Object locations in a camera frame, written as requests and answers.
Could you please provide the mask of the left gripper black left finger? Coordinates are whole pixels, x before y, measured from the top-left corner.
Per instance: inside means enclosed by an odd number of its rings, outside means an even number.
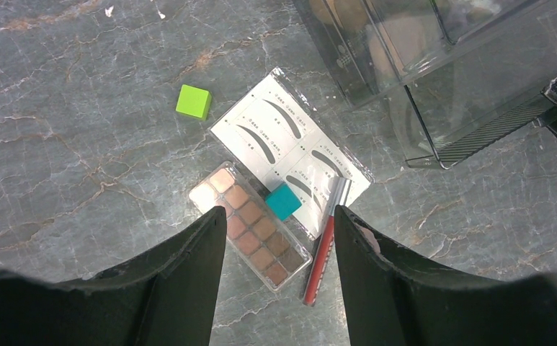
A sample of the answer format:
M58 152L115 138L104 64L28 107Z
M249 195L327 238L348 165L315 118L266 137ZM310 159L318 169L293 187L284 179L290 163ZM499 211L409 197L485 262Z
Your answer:
M226 230L226 211L215 206L88 280L0 270L0 345L207 345Z

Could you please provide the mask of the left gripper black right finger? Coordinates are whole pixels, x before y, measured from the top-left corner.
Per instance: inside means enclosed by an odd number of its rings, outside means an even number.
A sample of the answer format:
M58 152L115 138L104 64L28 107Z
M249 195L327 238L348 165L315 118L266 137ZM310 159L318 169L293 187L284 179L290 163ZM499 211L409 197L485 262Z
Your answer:
M512 281L469 274L335 210L352 345L557 345L557 273Z

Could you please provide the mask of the brown eyeshadow palette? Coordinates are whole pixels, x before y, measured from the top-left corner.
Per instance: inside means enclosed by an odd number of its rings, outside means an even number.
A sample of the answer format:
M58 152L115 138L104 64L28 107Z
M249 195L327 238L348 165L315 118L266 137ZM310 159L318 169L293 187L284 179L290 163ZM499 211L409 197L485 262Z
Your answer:
M310 252L289 231L236 166L223 162L189 192L202 213L226 211L228 243L273 292L282 290L312 261Z

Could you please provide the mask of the clear acrylic drawer organizer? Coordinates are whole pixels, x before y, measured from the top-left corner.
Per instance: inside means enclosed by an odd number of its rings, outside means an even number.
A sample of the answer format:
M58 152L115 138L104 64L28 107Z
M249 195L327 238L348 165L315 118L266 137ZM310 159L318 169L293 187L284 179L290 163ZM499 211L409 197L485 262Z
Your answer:
M358 31L322 23L308 2L294 5L340 92L353 107L383 103L407 166L451 169L529 123L545 127L557 1L361 1L368 23ZM435 38L382 90L365 27L401 16L425 16Z

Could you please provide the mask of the round peach powder puff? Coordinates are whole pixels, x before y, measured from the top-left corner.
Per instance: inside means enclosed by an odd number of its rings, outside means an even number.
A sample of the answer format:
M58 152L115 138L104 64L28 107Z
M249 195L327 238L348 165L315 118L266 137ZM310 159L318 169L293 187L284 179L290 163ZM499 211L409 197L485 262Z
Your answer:
M409 74L409 68L420 62L428 50L428 35L423 25L425 16L391 17L384 22L367 25L367 46L378 87L387 89Z

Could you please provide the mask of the orange makeup sponge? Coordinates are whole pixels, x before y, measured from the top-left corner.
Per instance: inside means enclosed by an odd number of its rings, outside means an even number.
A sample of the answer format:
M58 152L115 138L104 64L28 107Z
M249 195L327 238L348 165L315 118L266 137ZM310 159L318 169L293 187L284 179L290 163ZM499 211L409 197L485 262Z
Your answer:
M359 0L310 0L308 3L313 15L326 25L337 24L345 30L358 31L368 23L367 13Z

